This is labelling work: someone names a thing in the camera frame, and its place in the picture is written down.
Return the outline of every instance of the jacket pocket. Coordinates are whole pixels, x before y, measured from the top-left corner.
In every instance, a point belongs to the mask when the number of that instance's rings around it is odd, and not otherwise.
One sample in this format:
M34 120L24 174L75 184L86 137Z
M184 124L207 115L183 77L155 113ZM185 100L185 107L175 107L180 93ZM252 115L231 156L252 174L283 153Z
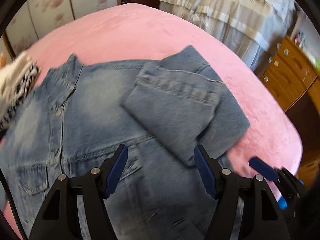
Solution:
M47 168L35 166L16 170L19 204L17 209L27 235L36 219L48 189Z

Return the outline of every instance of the blue rubber fingertip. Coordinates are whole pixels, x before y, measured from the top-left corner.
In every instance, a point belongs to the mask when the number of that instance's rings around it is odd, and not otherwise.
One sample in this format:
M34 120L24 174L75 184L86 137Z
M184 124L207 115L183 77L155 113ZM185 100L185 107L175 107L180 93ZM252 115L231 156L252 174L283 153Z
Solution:
M112 169L107 177L107 188L104 192L106 198L110 197L118 186L121 174L124 170L124 166L128 160L128 148L125 146L120 155L118 156L115 164L113 164Z
M206 192L209 195L211 195L213 198L215 198L217 196L217 191L215 187L215 178L198 146L195 147L195 150L194 150L194 159L195 159L196 166L200 173Z
M253 168L255 171L259 172L263 177L265 177L269 181L278 180L278 175L276 171L258 157L252 157L249 160L249 166Z

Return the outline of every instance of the wooden desk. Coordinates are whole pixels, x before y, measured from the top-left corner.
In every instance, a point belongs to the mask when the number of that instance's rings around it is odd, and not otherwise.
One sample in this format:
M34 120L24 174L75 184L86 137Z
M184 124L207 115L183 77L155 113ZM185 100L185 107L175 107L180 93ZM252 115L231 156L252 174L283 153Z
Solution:
M298 176L310 186L320 160L320 73L287 36L260 80L301 137L303 157Z

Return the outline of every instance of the blue denim jacket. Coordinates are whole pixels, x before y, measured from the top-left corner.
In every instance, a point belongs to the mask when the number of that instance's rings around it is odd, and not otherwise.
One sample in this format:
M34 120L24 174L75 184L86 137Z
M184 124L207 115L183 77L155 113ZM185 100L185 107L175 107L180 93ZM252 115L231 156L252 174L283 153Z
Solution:
M248 127L230 91L191 46L162 61L84 66L72 55L18 110L0 164L29 234L58 175L84 175L125 144L128 162L105 201L118 239L200 240L216 201L204 189L193 149L201 143L231 168L224 153ZM235 232L240 220L239 210Z

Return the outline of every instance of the denim jacket sleeve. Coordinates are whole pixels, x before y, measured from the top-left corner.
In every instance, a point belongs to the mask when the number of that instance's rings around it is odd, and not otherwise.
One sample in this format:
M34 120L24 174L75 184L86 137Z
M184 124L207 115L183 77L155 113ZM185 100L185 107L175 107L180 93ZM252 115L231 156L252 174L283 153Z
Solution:
M250 125L226 85L191 46L161 63L145 64L123 106L187 166L195 165L198 143L218 158Z

